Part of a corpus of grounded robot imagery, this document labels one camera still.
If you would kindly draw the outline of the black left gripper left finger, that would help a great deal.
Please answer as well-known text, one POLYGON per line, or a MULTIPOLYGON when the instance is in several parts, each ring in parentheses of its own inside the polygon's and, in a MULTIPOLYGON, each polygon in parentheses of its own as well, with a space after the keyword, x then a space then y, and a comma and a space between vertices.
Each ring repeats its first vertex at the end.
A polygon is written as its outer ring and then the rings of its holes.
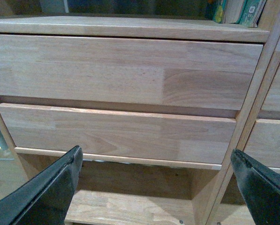
POLYGON ((0 200, 0 225, 62 225, 83 163, 75 146, 45 170, 0 200))

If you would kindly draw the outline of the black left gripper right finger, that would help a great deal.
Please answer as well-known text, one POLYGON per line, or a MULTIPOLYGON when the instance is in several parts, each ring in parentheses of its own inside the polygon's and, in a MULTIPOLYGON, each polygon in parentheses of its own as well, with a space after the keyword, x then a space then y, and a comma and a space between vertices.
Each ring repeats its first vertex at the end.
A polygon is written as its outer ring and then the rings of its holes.
POLYGON ((257 225, 280 225, 280 174, 234 149, 231 165, 249 212, 257 225))

